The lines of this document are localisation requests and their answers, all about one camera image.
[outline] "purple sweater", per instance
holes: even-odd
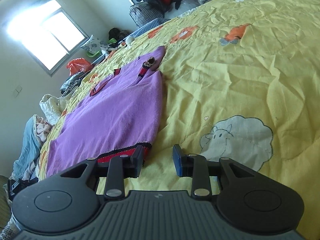
[[[164,46],[138,57],[107,76],[66,116],[57,139],[51,141],[47,177],[87,158],[108,156],[137,143],[154,141],[162,106],[161,72],[155,71]],[[143,62],[155,64],[139,77]]]

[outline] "orange flower print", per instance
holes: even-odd
[[[159,32],[159,30],[161,30],[163,27],[163,25],[160,25],[159,27],[155,28],[153,31],[148,33],[148,38],[151,39],[154,36],[156,36],[156,34]]]
[[[242,39],[244,32],[250,24],[243,24],[231,29],[231,31],[224,36],[224,38],[220,39],[221,45],[225,46],[229,43],[237,44],[240,39]]]
[[[90,80],[89,80],[89,83],[92,83],[93,80],[94,80],[97,76],[98,76],[98,74],[97,74],[97,73],[94,73],[94,74],[91,76],[91,78],[90,78]]]
[[[187,27],[184,28],[181,32],[177,35],[173,36],[170,43],[175,43],[178,40],[185,40],[186,38],[190,37],[193,34],[193,31],[198,28],[197,26]]]
[[[39,160],[39,165],[40,165],[40,169],[41,169],[41,166],[42,166],[42,163],[43,163],[43,160],[44,160],[44,157],[46,156],[47,154],[47,151],[44,151],[41,155],[40,155],[40,160]]]
[[[108,59],[111,59],[111,57],[112,57],[116,52],[117,52],[117,50],[112,50],[112,51],[110,52],[110,54],[108,55],[106,61],[107,61]]]
[[[66,110],[66,109],[63,110],[63,112],[62,112],[62,114],[61,114],[61,117],[63,117],[64,115],[66,115],[66,113],[67,113],[67,110]]]

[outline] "bed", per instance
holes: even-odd
[[[214,0],[164,23],[83,79],[41,150],[40,179],[50,141],[92,87],[164,45],[158,134],[126,191],[190,189],[191,178],[176,175],[174,144],[211,160],[228,155],[296,190],[305,204],[298,232],[320,239],[319,37],[320,0]]]

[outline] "window frame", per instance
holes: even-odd
[[[40,0],[39,2],[36,2],[35,4],[31,5],[29,8],[31,8],[32,6],[40,6],[44,3],[47,3],[51,0]],[[52,69],[48,69],[42,62],[41,60],[39,60],[29,49],[27,49],[21,41],[19,41],[19,43],[22,45],[22,47],[29,53],[29,55],[40,65],[40,67],[49,75],[49,76],[53,76],[53,74],[60,68],[62,67],[62,65],[68,60],[70,59],[70,57],[76,53],[80,47],[85,44],[87,42],[87,40],[89,39],[89,36],[79,27],[78,24],[76,24],[74,22],[74,20],[68,15],[68,13],[62,8],[61,2],[59,0],[56,0],[59,4],[60,4],[60,8],[56,11],[54,11],[52,14],[48,15],[41,23],[41,25],[48,19],[50,19],[52,16],[62,12],[68,19],[69,21],[78,29],[78,31],[84,36],[83,40],[80,41],[76,46],[74,46],[74,48],[72,50],[68,50],[61,42],[60,40],[53,34],[51,33],[49,30],[51,35],[59,42],[59,44],[67,51],[67,54],[57,62],[57,64],[52,68]]]

